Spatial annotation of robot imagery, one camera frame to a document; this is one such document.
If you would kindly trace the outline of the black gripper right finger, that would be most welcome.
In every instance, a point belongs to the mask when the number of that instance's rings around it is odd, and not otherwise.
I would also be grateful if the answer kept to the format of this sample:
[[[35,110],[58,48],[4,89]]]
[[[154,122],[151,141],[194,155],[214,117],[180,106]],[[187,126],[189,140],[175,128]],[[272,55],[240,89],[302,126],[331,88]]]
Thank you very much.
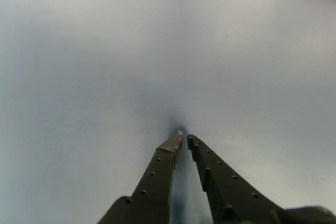
[[[263,196],[195,135],[187,136],[213,223],[285,223],[283,210]]]

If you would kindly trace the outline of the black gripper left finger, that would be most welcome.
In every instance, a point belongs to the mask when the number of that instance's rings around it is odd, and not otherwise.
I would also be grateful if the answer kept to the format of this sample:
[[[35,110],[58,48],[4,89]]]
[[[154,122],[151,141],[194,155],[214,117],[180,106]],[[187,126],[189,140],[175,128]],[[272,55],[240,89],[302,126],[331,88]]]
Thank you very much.
[[[182,150],[177,130],[161,144],[131,196],[116,200],[99,223],[169,223],[173,173]]]

